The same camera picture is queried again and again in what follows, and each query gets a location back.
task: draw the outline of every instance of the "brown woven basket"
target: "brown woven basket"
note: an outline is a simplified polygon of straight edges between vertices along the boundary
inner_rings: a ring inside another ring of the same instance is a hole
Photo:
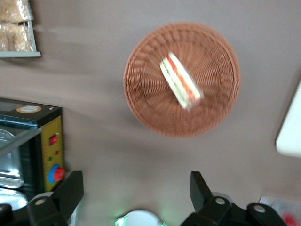
[[[173,52],[202,88],[205,98],[182,109],[159,63]],[[191,137],[212,129],[232,109],[240,87],[238,59],[212,28],[175,23],[147,35],[133,50],[124,73],[124,90],[134,115],[148,128],[170,137]]]

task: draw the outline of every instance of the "red button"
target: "red button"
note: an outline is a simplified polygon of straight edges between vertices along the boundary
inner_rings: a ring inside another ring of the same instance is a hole
[[[56,143],[56,142],[57,142],[57,136],[56,136],[56,135],[52,136],[52,137],[49,139],[50,145],[53,145],[53,144]]]
[[[55,181],[63,180],[65,176],[65,169],[63,167],[59,167],[55,170],[53,174],[53,179]]]

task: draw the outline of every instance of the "red knob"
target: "red knob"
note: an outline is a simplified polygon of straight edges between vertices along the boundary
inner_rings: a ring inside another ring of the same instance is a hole
[[[65,176],[65,168],[59,167],[55,170],[55,172],[53,174],[53,179],[55,181],[63,180],[64,176]]]

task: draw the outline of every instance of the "white panel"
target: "white panel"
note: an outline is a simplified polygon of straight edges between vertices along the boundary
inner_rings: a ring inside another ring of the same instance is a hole
[[[301,83],[276,141],[279,153],[301,157]]]

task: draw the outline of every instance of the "plastic bag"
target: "plastic bag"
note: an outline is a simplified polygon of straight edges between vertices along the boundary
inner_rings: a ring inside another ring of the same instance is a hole
[[[11,23],[33,20],[28,0],[0,0],[0,20]]]
[[[0,51],[8,51],[8,37],[2,29],[0,29]]]
[[[7,40],[7,43],[2,51],[33,52],[32,40],[26,25],[1,23],[0,33],[4,33],[3,39]]]

